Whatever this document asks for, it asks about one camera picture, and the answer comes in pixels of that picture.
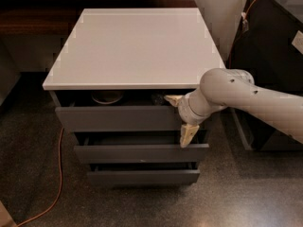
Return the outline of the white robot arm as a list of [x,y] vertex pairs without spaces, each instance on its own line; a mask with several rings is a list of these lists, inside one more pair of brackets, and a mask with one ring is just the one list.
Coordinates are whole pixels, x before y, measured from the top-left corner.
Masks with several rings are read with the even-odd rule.
[[180,146],[192,141],[200,125],[228,107],[242,110],[278,131],[303,142],[303,97],[258,87],[252,75],[240,69],[215,68],[203,74],[196,90],[166,95],[183,120]]

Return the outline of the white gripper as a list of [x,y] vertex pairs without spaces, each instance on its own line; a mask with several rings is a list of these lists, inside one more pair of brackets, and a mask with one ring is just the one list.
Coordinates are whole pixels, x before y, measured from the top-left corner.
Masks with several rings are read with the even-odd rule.
[[180,146],[186,148],[206,119],[218,111],[218,106],[206,100],[200,89],[185,96],[166,95],[164,99],[178,112],[186,124],[181,126]]

